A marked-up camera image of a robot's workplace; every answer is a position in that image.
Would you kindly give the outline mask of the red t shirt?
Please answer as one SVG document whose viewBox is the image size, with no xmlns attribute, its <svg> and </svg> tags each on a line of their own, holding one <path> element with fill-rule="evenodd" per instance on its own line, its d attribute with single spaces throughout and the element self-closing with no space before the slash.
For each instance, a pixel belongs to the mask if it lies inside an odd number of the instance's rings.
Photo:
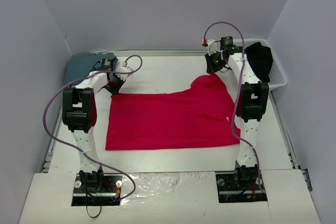
<svg viewBox="0 0 336 224">
<path fill-rule="evenodd" d="M 231 122 L 234 102 L 214 73 L 190 88 L 168 94 L 111 97 L 107 151 L 208 148 L 236 145 Z"/>
</svg>

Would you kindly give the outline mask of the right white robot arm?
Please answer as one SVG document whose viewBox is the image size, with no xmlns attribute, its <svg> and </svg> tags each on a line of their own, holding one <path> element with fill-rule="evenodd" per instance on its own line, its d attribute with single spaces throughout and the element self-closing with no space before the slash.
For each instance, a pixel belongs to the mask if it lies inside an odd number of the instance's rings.
<svg viewBox="0 0 336 224">
<path fill-rule="evenodd" d="M 235 164 L 233 183 L 244 189 L 258 177 L 259 161 L 255 154 L 257 133 L 262 116 L 266 112 L 269 85 L 262 82 L 250 66 L 244 48 L 233 44 L 233 38 L 226 36 L 217 40 L 203 40 L 207 73 L 216 73 L 225 67 L 232 69 L 238 80 L 238 91 L 234 105 L 234 118 L 239 118 L 239 152 Z"/>
</svg>

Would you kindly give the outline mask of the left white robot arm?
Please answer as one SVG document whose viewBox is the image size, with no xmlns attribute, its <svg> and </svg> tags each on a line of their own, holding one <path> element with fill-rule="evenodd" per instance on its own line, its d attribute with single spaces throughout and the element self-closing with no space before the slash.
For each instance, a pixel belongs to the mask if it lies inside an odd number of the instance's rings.
<svg viewBox="0 0 336 224">
<path fill-rule="evenodd" d="M 94 140 L 96 94 L 101 89 L 117 94 L 132 71 L 127 62 L 120 63 L 116 58 L 102 59 L 100 63 L 100 67 L 93 68 L 86 78 L 62 92 L 62 121 L 78 148 L 79 178 L 93 191 L 101 191 L 106 185 Z"/>
</svg>

